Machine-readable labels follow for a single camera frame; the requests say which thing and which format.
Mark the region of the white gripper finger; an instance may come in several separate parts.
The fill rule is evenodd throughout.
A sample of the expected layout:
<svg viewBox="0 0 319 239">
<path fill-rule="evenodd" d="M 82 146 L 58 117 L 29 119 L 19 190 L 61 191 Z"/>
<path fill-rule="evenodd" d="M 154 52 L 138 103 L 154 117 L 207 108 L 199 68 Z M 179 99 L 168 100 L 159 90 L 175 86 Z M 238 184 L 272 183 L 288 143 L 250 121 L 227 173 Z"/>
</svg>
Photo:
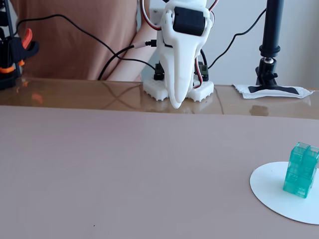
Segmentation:
<svg viewBox="0 0 319 239">
<path fill-rule="evenodd" d="M 160 24 L 161 30 L 159 31 L 159 61 L 164 70 L 164 85 L 168 93 L 171 105 L 174 108 L 178 107 L 178 102 L 175 99 L 175 66 L 174 66 L 174 50 L 172 47 L 167 47 L 165 44 L 171 46 L 169 39 L 166 37 L 168 30 L 172 28 L 171 17 L 167 17 L 171 11 L 163 11 Z"/>
<path fill-rule="evenodd" d="M 178 35 L 174 49 L 174 98 L 173 107 L 178 109 L 187 94 L 193 89 L 195 59 L 207 37 L 195 35 Z"/>
</svg>

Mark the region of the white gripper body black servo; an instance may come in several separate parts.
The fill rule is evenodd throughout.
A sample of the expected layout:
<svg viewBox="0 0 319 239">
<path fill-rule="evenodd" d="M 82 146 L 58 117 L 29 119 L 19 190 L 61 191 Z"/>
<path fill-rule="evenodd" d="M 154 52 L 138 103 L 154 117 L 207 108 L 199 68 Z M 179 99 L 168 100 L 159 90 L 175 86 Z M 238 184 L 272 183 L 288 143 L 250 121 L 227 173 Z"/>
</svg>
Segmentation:
<svg viewBox="0 0 319 239">
<path fill-rule="evenodd" d="M 206 4 L 205 0 L 166 0 L 163 11 L 163 37 L 207 37 L 214 18 Z"/>
</svg>

